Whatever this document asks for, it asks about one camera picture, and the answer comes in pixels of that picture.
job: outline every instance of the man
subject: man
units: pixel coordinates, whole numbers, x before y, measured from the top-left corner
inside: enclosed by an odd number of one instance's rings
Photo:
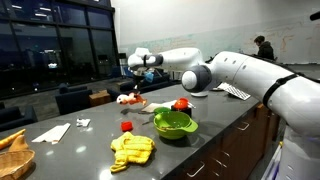
[[[254,43],[259,47],[258,55],[261,58],[266,58],[270,60],[275,60],[273,56],[273,48],[271,47],[271,43],[269,41],[264,41],[264,36],[258,36]]]

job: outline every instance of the dark window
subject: dark window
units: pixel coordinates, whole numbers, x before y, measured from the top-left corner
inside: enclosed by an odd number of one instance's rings
[[[4,0],[11,18],[52,21],[48,0]]]
[[[86,25],[84,8],[80,6],[54,3],[54,16],[57,22]]]
[[[112,13],[100,9],[89,8],[89,23],[91,26],[113,28]]]
[[[65,73],[56,30],[48,25],[13,24],[34,90],[56,86]]]
[[[112,66],[116,65],[112,33],[93,30],[92,38],[98,59],[99,72],[101,75],[110,74]]]
[[[0,17],[7,17],[5,7],[3,6],[2,0],[0,0]]]
[[[60,32],[71,81],[81,82],[95,78],[96,70],[94,68],[88,30],[61,28]]]
[[[111,7],[110,0],[86,0],[90,4],[98,4],[102,6],[108,6]]]
[[[23,92],[25,87],[28,88],[28,85],[23,79],[23,75],[26,75],[22,72],[25,65],[14,42],[8,22],[0,21],[0,27],[0,94],[8,96],[15,92]]]

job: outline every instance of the basket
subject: basket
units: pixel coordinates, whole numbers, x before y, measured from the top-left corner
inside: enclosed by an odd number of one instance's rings
[[[32,165],[34,151],[22,150],[4,152],[0,154],[0,179],[18,179]]]

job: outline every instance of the cabinet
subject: cabinet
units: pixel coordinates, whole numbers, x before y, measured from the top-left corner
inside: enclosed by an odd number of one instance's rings
[[[271,145],[279,117],[263,105],[233,124],[176,179],[245,180]]]

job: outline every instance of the laboratory room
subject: laboratory room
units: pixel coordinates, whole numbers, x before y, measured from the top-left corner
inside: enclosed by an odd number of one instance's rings
[[[320,179],[320,1],[0,0],[0,180]]]

